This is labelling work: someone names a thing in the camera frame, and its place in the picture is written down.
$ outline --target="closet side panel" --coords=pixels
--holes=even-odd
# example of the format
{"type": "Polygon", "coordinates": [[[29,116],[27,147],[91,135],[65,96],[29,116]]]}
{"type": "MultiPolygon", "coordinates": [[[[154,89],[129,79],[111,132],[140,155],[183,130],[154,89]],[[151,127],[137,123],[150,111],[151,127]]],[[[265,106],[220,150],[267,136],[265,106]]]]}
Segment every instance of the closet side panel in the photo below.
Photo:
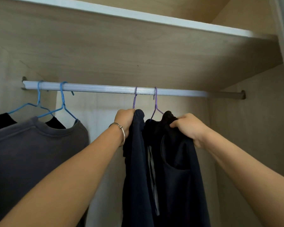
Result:
{"type": "Polygon", "coordinates": [[[230,0],[212,24],[276,34],[269,0],[230,0]]]}
{"type": "MultiPolygon", "coordinates": [[[[87,128],[90,141],[92,142],[114,121],[114,117],[119,109],[132,108],[133,95],[75,92],[73,96],[70,92],[65,92],[65,102],[68,110],[87,128]]],[[[143,110],[145,121],[151,117],[154,111],[154,104],[153,96],[137,96],[136,108],[143,110]]],[[[56,107],[61,107],[60,93],[57,94],[56,107]]],[[[162,111],[170,110],[174,116],[191,112],[196,114],[206,124],[209,124],[207,99],[158,96],[158,107],[162,111]]],[[[74,119],[65,111],[58,111],[56,116],[66,127],[71,127],[74,123],[74,119]]],[[[156,112],[154,119],[159,121],[161,118],[162,115],[156,112]]],[[[221,227],[214,161],[204,150],[197,150],[197,155],[212,227],[221,227]]],[[[91,202],[87,226],[121,226],[124,179],[125,163],[123,150],[119,148],[106,169],[100,186],[91,202]]]]}
{"type": "MultiPolygon", "coordinates": [[[[284,176],[284,65],[239,82],[225,91],[246,90],[245,100],[209,100],[212,128],[284,176]]],[[[250,206],[216,166],[223,227],[260,227],[250,206]]]]}
{"type": "MultiPolygon", "coordinates": [[[[0,114],[14,110],[24,103],[34,103],[38,101],[38,94],[35,90],[22,90],[22,77],[28,80],[43,80],[32,69],[0,46],[0,114]]],[[[51,110],[56,106],[56,92],[41,93],[41,103],[51,110]]],[[[16,122],[23,122],[33,116],[43,114],[45,111],[40,108],[26,106],[23,109],[11,114],[16,122]]]]}

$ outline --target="silver bracelet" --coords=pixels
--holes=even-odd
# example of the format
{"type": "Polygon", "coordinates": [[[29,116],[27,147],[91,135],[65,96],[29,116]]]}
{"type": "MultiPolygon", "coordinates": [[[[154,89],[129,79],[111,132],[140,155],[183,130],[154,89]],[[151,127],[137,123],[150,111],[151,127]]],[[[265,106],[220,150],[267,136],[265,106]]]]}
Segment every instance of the silver bracelet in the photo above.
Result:
{"type": "Polygon", "coordinates": [[[121,145],[119,146],[119,147],[121,147],[121,146],[123,146],[123,145],[124,145],[124,143],[125,143],[125,132],[124,132],[124,130],[123,130],[123,127],[122,127],[122,126],[120,126],[120,124],[118,124],[118,123],[116,123],[116,122],[113,122],[111,125],[113,125],[113,124],[118,125],[118,126],[119,126],[119,128],[122,130],[122,133],[123,133],[123,141],[122,141],[121,145]]]}

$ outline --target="closet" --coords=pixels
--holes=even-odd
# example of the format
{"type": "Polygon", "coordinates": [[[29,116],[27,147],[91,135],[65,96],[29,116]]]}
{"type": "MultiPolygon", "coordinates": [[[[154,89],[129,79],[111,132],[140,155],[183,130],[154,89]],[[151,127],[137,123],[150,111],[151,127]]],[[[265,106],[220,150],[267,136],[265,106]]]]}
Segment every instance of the closet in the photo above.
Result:
{"type": "MultiPolygon", "coordinates": [[[[246,99],[158,96],[161,111],[193,113],[284,176],[284,25],[276,0],[0,0],[0,113],[36,102],[28,81],[67,81],[208,92],[246,99]]],[[[42,91],[42,105],[61,107],[61,94],[42,91]]],[[[90,141],[132,107],[133,94],[65,91],[68,109],[90,141]]],[[[152,95],[138,95],[145,120],[152,95]]],[[[42,114],[23,109],[18,122],[42,114]]],[[[64,126],[74,119],[55,115],[64,126]]],[[[155,113],[154,119],[160,120],[155,113]]],[[[204,150],[197,150],[212,227],[260,227],[238,190],[204,150]]],[[[125,164],[115,153],[86,226],[121,226],[125,164]]]]}

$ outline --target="metal hanging rod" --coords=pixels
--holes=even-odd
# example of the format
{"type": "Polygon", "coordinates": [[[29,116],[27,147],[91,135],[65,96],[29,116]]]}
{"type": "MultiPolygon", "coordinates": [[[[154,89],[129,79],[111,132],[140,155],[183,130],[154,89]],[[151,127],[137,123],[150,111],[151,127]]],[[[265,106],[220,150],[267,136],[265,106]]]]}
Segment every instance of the metal hanging rod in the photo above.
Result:
{"type": "MultiPolygon", "coordinates": [[[[23,89],[37,89],[38,81],[22,81],[24,84],[23,89]]],[[[41,90],[60,91],[60,83],[42,82],[40,83],[41,90]]],[[[123,86],[106,86],[106,85],[93,85],[93,84],[69,84],[63,85],[64,91],[73,92],[99,92],[99,93],[122,93],[122,94],[135,94],[136,87],[123,87],[123,86]]],[[[155,95],[155,88],[138,87],[138,95],[155,95]]],[[[178,90],[178,89],[163,89],[158,88],[158,95],[161,96],[190,96],[190,97],[205,97],[205,98],[228,98],[228,99],[245,99],[245,91],[242,92],[206,92],[194,90],[178,90]]]]}

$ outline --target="white strip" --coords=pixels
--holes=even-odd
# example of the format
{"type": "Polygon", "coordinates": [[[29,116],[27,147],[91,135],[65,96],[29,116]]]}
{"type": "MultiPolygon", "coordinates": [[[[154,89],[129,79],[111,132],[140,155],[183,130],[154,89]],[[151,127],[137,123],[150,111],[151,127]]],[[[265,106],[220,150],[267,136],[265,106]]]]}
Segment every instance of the white strip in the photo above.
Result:
{"type": "MultiPolygon", "coordinates": [[[[37,81],[23,81],[25,89],[36,90],[38,87],[37,81]]],[[[74,92],[99,92],[99,93],[122,93],[122,94],[135,94],[136,87],[123,87],[123,86],[108,86],[108,85],[92,85],[92,84],[63,84],[63,91],[74,92]]],[[[54,82],[41,82],[40,90],[53,90],[60,91],[60,83],[54,82]]],[[[154,88],[137,88],[138,95],[155,95],[154,88]]],[[[243,99],[244,93],[236,92],[206,92],[206,91],[193,91],[193,90],[178,90],[178,89],[163,89],[158,88],[158,95],[161,96],[190,96],[190,97],[205,97],[205,98],[230,98],[230,99],[243,99]]]]}
{"type": "Polygon", "coordinates": [[[147,21],[147,22],[153,22],[153,23],[189,28],[189,29],[204,30],[209,32],[242,36],[248,38],[260,38],[260,39],[278,41],[278,37],[276,35],[259,34],[249,30],[236,29],[236,28],[202,23],[192,20],[184,20],[174,17],[166,17],[156,14],[149,14],[149,13],[115,8],[105,5],[98,5],[84,1],[77,1],[77,0],[19,0],[19,1],[63,7],[68,9],[75,9],[75,10],[87,11],[92,13],[110,15],[115,17],[124,17],[129,19],[136,19],[141,21],[147,21]]]}

